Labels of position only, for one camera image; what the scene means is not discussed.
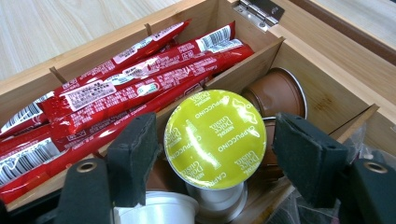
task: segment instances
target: coffee capsule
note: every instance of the coffee capsule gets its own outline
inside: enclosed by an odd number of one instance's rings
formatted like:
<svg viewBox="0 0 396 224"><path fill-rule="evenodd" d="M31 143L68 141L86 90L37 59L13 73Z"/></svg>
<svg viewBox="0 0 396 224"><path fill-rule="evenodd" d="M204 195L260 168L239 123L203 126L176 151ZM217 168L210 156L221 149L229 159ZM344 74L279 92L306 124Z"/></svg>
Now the coffee capsule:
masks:
<svg viewBox="0 0 396 224"><path fill-rule="evenodd" d="M246 86L241 95L259 110L263 118L286 112L307 117L303 89L295 76L284 68L272 68L268 73Z"/></svg>

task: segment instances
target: white label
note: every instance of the white label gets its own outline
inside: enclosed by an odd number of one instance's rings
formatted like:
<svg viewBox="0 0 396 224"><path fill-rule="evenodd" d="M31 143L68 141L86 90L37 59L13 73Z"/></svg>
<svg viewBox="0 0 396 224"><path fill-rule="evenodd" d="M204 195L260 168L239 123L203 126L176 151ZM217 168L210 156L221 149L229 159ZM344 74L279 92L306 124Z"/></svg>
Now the white label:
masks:
<svg viewBox="0 0 396 224"><path fill-rule="evenodd" d="M156 82L150 83L148 85L141 86L137 89L137 94L139 96L147 95L157 91L160 88L160 85Z"/></svg>
<svg viewBox="0 0 396 224"><path fill-rule="evenodd" d="M111 82L103 82L102 80L97 80L93 83L75 89L73 91L67 92L64 97L69 103L70 108L73 111L80 110L82 107L89 105L101 98L104 98L114 92L116 88Z"/></svg>
<svg viewBox="0 0 396 224"><path fill-rule="evenodd" d="M134 78L126 76L124 74L116 74L112 77L108 77L105 82L111 82L114 86L119 86L121 84L131 81L132 79Z"/></svg>
<svg viewBox="0 0 396 224"><path fill-rule="evenodd" d="M50 138L44 139L0 161L0 186L33 170L45 161L58 156L60 151Z"/></svg>
<svg viewBox="0 0 396 224"><path fill-rule="evenodd" d="M130 48L126 49L125 51L123 51L122 53L120 53L119 55L114 57L113 58L114 62L116 64L124 62L125 60L129 59L134 54L136 54L139 49L142 49L143 47L147 46L151 41L152 41L152 37L151 36L146 37L145 39L143 39L139 43L131 46Z"/></svg>
<svg viewBox="0 0 396 224"><path fill-rule="evenodd" d="M131 78L141 78L146 76L149 73L149 69L146 66L146 62L139 63L137 65L134 65L132 67L129 67L127 69L124 69L122 73L125 76L131 77Z"/></svg>
<svg viewBox="0 0 396 224"><path fill-rule="evenodd" d="M213 53L218 53L218 52L227 51L230 49L236 49L236 48L239 48L242 46L243 45L242 45L241 41L239 41L238 39L234 39L234 40L230 40L230 41L222 41L222 42L218 43L217 45L210 47L207 50L209 50Z"/></svg>
<svg viewBox="0 0 396 224"><path fill-rule="evenodd" d="M28 119L32 119L33 117L36 117L40 114L43 113L43 111L38 107L38 103L41 103L48 98L53 96L53 92L49 92L42 97L36 99L33 101L31 104L26 106L24 109L22 109L18 114L14 115L1 129L1 132L4 133L8 131L9 129L25 122Z"/></svg>
<svg viewBox="0 0 396 224"><path fill-rule="evenodd" d="M180 27L181 25L183 25L184 22L175 24L173 26L170 26L160 32L158 32L157 34L152 35L152 39L155 41L158 41L160 39L162 39L164 36L170 34L171 32L173 32L174 30L176 30L178 27Z"/></svg>
<svg viewBox="0 0 396 224"><path fill-rule="evenodd" d="M231 38L231 28L230 26L225 26L215 32L212 32L200 39L196 40L200 51L205 51L214 45L217 45L219 42L224 40L230 40Z"/></svg>

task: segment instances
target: barcode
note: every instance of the barcode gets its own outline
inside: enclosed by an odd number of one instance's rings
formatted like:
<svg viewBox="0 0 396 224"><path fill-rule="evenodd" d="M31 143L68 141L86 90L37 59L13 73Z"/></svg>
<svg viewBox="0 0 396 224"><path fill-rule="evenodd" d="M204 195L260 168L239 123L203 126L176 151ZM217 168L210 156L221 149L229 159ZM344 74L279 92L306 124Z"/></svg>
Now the barcode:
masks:
<svg viewBox="0 0 396 224"><path fill-rule="evenodd" d="M70 91L64 95L73 111L80 110L82 107L95 102L103 97L116 92L113 84L99 80L90 85Z"/></svg>
<svg viewBox="0 0 396 224"><path fill-rule="evenodd" d="M60 154L49 138L0 161L0 187Z"/></svg>
<svg viewBox="0 0 396 224"><path fill-rule="evenodd" d="M13 126L16 126L20 123L25 122L28 119L31 119L32 117L35 117L39 114L42 114L43 111L38 107L38 103L41 103L45 100L47 100L48 98L50 98L51 96L53 96L53 93L47 93L45 95L43 95L42 97L36 99L35 101L33 101L31 104L29 104L28 106L26 106L24 109L22 109L20 112L18 112L16 115L14 115L1 129L1 132L4 133L7 130L9 130L10 128L12 128Z"/></svg>
<svg viewBox="0 0 396 224"><path fill-rule="evenodd" d="M216 53L216 52L225 51L225 50L229 50L229 49L236 49L241 46L242 46L242 42L237 39L234 39L234 40L230 40L230 41L222 41L222 42L218 43L217 45L210 47L207 50L210 50L213 53Z"/></svg>
<svg viewBox="0 0 396 224"><path fill-rule="evenodd" d="M230 40L231 30L229 26L223 27L209 35L202 37L200 42L203 44L201 51L211 48L224 40Z"/></svg>

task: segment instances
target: red stick packet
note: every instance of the red stick packet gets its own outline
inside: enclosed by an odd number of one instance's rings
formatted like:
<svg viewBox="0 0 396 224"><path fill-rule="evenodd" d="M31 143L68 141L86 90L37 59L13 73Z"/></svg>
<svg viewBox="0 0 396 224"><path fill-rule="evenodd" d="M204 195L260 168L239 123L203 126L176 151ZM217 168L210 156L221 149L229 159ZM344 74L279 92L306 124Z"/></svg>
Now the red stick packet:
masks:
<svg viewBox="0 0 396 224"><path fill-rule="evenodd" d="M40 103L39 106L43 109L49 122L53 122L56 119L61 119L78 111L85 105L138 83L145 78L164 74L194 63L204 57L211 56L217 53L211 50L211 48L214 48L218 43L230 41L233 36L234 22L203 37L198 37L185 44L169 49L164 53L151 56L141 63L123 69L122 72L112 73L112 76L97 80L95 85L88 84L79 89L64 92L59 96L55 94L55 96ZM114 88L109 86L107 82L111 82Z"/></svg>
<svg viewBox="0 0 396 224"><path fill-rule="evenodd" d="M124 52L116 55L112 59L94 67L80 77L76 77L61 87L49 92L42 97L36 99L23 110L14 115L0 130L0 137L8 137L18 135L40 126L47 122L47 117L43 111L37 106L51 96L57 96L66 91L74 90L87 83L93 82L101 77L108 76L112 71L122 70L132 63L148 57L156 53L158 50L166 46L169 42L174 41L174 37L179 35L189 24L191 20L183 21L172 25L167 29L160 31L154 35L148 36L139 43L131 46Z"/></svg>
<svg viewBox="0 0 396 224"><path fill-rule="evenodd" d="M252 51L249 47L241 43L237 49L229 49L219 54L213 54L183 68L144 79L142 82L131 87L96 100L61 119L56 119L51 123L52 134L57 138L61 138L61 136L78 133L103 119L143 104L162 92L188 80L188 78L200 76L204 73L210 73L211 75L219 73L233 66L236 60L241 58L239 54L247 52ZM54 108L59 111L61 110L60 107L62 105L55 106Z"/></svg>

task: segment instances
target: red packaging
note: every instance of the red packaging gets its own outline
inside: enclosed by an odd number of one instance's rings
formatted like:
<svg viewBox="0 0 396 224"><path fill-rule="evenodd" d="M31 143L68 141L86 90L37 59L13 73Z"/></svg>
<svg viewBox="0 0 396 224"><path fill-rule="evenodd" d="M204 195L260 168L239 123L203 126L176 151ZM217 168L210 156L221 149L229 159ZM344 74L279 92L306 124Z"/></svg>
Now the red packaging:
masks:
<svg viewBox="0 0 396 224"><path fill-rule="evenodd" d="M68 114L78 111L84 105L88 105L89 103L92 103L101 97L106 97L115 91L120 91L128 86L142 81L145 78L164 74L218 53L218 50L211 50L211 48L214 48L218 43L228 41L227 43L231 45L229 49L231 49L233 44L235 45L235 43L230 42L230 39L232 39L233 36L234 22L221 27L216 31L213 31L208 35L188 41L187 43L169 49L164 53L151 56L141 63L125 68L122 70L122 72L112 73L112 76L108 76L106 79L102 78L97 80L97 83L95 83L94 86L88 84L84 87L80 87L79 89L64 92L59 96L55 94L55 96L50 97L46 101L40 103L39 106L43 109L44 114L47 116L49 122L53 122L56 119L61 119ZM110 87L107 82L111 82L114 85L114 88ZM90 92L93 94L92 90L96 89L100 91L96 92L94 97L87 96L87 94L82 94L81 91L84 90L85 92ZM84 100L86 102L80 106L74 106L73 104L75 102L72 100L72 98L68 97L69 94L74 94L76 91L78 94L81 94L82 97L85 97Z"/></svg>
<svg viewBox="0 0 396 224"><path fill-rule="evenodd" d="M225 70L229 67L229 61L233 61L233 64L238 63L246 59L246 57L250 56L252 53L253 52L250 48L240 48L240 50L235 50L233 53L229 52L227 54L222 54L222 57L218 60L219 64L217 67L219 70ZM23 194L67 169L73 163L85 158L91 153L94 153L98 148L114 140L114 138L120 134L132 119L148 112L158 112L161 109L164 109L173 103L178 97L185 94L186 91L194 88L198 83L208 77L210 77L209 73L196 76L157 96L146 104L139 106L136 110L129 113L122 119L108 125L103 130L86 138L84 141L74 145L72 148L61 152L61 155L58 157L43 163L24 175L19 176L12 182L4 185L0 188L0 198L5 203L13 202Z"/></svg>
<svg viewBox="0 0 396 224"><path fill-rule="evenodd" d="M59 138L78 133L103 119L107 119L129 108L145 103L162 92L186 81L189 77L200 76L203 73L216 74L221 72L233 66L235 64L235 59L240 58L238 53L245 51L252 52L249 47L241 44L238 49L223 51L222 53L214 54L213 56L204 58L184 68L145 79L132 87L125 88L105 98L96 100L76 112L53 121L51 123L52 133ZM220 60L225 57L224 55L229 56L227 60L222 60L222 62L220 62ZM47 109L46 112L56 113L64 110L62 107L63 105L55 105L53 110Z"/></svg>
<svg viewBox="0 0 396 224"><path fill-rule="evenodd" d="M8 147L9 144L17 144L17 146L7 151L3 151L2 148L0 186L4 186L61 153L50 139L49 125L44 125L23 138L17 136L7 141Z"/></svg>
<svg viewBox="0 0 396 224"><path fill-rule="evenodd" d="M148 36L141 42L133 45L112 59L94 67L92 70L81 75L80 77L70 80L69 82L63 84L62 87L59 87L56 90L49 92L39 99L33 101L23 110L14 115L8 121L8 123L2 127L0 131L0 137L5 138L11 135L24 133L46 123L47 117L37 106L38 103L43 102L51 96L60 95L63 92L71 91L87 83L94 82L98 78L108 76L111 71L122 70L131 63L136 63L139 60L156 53L166 44L174 41L174 37L180 34L190 24L190 22L191 20L183 21L160 31L157 34Z"/></svg>

